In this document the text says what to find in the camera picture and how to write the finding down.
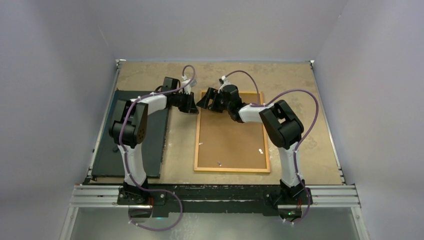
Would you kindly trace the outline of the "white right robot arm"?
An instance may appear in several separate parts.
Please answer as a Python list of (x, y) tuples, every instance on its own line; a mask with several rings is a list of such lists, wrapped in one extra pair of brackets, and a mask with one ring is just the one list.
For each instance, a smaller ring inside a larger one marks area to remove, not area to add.
[(268, 105), (246, 103), (240, 97), (238, 87), (229, 84), (221, 89), (208, 88), (196, 106), (217, 113), (227, 111), (230, 118), (238, 123), (263, 124), (268, 138), (279, 152), (282, 166), (280, 196), (288, 204), (300, 198), (305, 190), (305, 181), (297, 151), (304, 126), (286, 101), (279, 100)]

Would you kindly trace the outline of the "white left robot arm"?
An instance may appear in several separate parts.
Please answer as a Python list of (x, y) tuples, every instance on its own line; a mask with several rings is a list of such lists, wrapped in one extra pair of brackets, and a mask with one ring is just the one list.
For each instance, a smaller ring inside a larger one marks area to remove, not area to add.
[(138, 205), (146, 203), (151, 190), (143, 164), (142, 143), (146, 138), (149, 115), (169, 107), (187, 114), (198, 114), (191, 88), (196, 80), (165, 78), (160, 91), (130, 100), (118, 100), (112, 114), (109, 135), (121, 153), (124, 166), (122, 195)]

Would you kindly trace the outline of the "black flat box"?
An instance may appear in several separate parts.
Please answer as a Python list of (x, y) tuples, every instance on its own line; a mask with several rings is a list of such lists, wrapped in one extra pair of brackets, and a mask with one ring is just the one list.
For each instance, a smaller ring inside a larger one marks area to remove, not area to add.
[[(149, 94), (149, 91), (116, 90), (108, 111), (91, 174), (95, 178), (123, 177), (125, 170), (121, 153), (113, 138), (109, 135), (109, 126), (113, 121), (113, 111), (118, 100), (135, 99)], [(144, 170), (149, 178), (160, 178), (165, 137), (168, 126), (169, 110), (156, 111), (148, 116), (147, 132), (142, 142), (142, 160)]]

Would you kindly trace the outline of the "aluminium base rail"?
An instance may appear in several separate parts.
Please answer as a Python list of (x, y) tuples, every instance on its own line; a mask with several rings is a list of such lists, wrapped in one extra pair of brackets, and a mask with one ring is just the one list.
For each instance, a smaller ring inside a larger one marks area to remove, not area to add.
[(353, 185), (311, 185), (311, 197), (303, 192), (288, 199), (278, 185), (158, 184), (166, 192), (152, 192), (146, 199), (129, 196), (118, 185), (77, 185), (70, 207), (143, 210), (154, 218), (170, 213), (262, 214), (299, 216), (313, 208), (360, 206)]

